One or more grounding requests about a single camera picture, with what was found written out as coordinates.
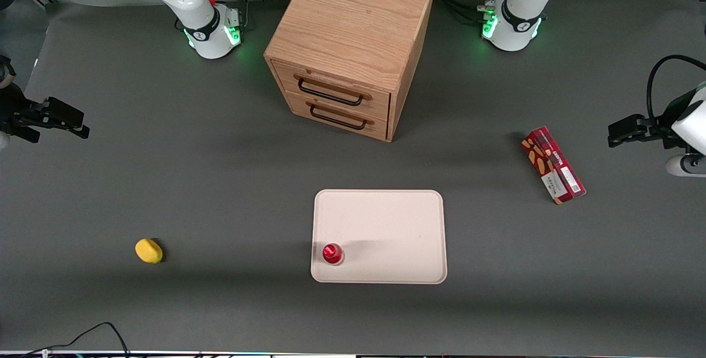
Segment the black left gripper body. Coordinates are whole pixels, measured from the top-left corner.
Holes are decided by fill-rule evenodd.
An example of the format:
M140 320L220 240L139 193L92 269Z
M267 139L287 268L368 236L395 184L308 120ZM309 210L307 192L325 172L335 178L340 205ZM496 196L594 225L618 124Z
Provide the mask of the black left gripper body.
M685 150L696 150L673 130L674 122L686 111L695 94L695 92L686 92L680 97L673 99L668 103L661 116L655 116L651 93L646 94L646 109L648 110L648 117L645 119L646 134L640 141L661 140L664 149L678 147Z

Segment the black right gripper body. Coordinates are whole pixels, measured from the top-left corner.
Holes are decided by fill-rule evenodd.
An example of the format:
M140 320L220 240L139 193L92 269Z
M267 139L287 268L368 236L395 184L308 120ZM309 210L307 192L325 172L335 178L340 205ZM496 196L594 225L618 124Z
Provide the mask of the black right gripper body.
M1 129L8 136L16 136L30 143L38 143L41 133L32 126L45 127L43 112L46 104L25 98L17 84L1 90Z

